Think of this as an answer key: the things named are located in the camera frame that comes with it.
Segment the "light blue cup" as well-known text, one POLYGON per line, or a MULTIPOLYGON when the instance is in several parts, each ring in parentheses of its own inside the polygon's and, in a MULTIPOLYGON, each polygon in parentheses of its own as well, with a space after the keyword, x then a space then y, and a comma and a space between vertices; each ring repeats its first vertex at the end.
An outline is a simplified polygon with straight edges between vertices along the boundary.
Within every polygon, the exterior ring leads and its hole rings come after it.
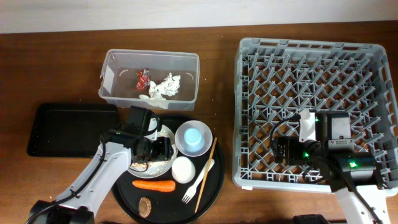
POLYGON ((200 151, 205 145, 203 134, 198 128, 188 128, 183 134, 183 146, 188 152, 200 151))

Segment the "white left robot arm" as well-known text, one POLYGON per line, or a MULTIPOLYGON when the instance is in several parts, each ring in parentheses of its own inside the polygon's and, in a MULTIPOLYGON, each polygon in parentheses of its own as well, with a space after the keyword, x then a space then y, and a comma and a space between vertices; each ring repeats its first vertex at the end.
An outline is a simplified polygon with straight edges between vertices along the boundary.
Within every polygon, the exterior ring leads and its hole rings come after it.
POLYGON ((146 169, 171 160, 171 140, 158 137, 162 119, 147 108, 131 106, 128 119, 99 137, 96 154, 77 179, 54 201, 37 203, 28 223, 93 223, 112 186, 133 163, 146 169))

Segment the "white speckled plate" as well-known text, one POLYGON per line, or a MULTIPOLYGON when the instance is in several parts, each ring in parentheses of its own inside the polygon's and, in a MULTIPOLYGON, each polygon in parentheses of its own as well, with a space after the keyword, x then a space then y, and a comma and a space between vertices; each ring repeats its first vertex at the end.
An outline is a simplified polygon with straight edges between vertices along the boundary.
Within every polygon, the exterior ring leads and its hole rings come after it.
POLYGON ((161 176, 172 167, 172 164, 178 155, 178 149, 175 145, 175 135, 173 131, 171 131, 167 126, 163 125, 161 131, 157 133, 157 137, 170 138, 171 146, 173 149, 173 155, 171 160, 150 162, 148 167, 146 166, 145 163, 143 164, 132 163, 127 170, 130 174, 142 179, 152 179, 161 176))

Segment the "white napkin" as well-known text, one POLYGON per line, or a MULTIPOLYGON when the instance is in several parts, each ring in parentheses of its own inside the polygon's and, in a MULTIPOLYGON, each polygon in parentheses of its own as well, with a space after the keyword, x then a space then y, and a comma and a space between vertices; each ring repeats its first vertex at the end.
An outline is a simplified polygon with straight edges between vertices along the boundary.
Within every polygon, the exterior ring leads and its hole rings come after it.
POLYGON ((160 84, 156 84, 154 81, 149 82, 149 95, 139 95, 141 100, 149 100, 151 106, 156 106, 161 109, 167 109, 169 103, 165 96, 171 97, 178 93, 180 88, 180 75, 173 76, 172 73, 164 78, 164 81, 160 84))

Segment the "red snack wrapper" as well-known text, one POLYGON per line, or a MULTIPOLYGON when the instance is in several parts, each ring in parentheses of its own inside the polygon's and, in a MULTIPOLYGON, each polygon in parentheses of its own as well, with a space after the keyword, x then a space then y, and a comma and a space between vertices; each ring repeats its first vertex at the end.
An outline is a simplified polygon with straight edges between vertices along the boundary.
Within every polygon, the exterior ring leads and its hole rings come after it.
POLYGON ((145 68, 143 70, 140 70, 136 73, 138 77, 138 81, 136 84, 136 89, 143 91, 149 86, 150 78, 149 78, 149 69, 145 68))

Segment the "white cup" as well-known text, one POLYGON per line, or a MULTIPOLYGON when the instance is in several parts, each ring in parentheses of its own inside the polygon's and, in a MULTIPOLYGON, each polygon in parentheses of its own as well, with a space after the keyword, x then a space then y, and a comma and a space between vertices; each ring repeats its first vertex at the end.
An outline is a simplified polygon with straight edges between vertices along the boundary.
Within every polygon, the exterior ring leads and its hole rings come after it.
POLYGON ((196 173, 193 162, 184 156, 177 157, 172 164, 172 177, 179 184, 187 184, 196 173))

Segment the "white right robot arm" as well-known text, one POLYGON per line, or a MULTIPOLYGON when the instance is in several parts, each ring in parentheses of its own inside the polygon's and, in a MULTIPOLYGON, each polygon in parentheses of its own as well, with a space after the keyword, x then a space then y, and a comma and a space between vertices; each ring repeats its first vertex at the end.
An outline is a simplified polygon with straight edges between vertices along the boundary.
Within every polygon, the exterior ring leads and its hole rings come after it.
POLYGON ((348 223, 390 223, 381 165, 355 152, 347 112, 303 110, 279 121, 299 123, 299 136, 270 134, 276 163, 316 169, 334 193, 348 223))

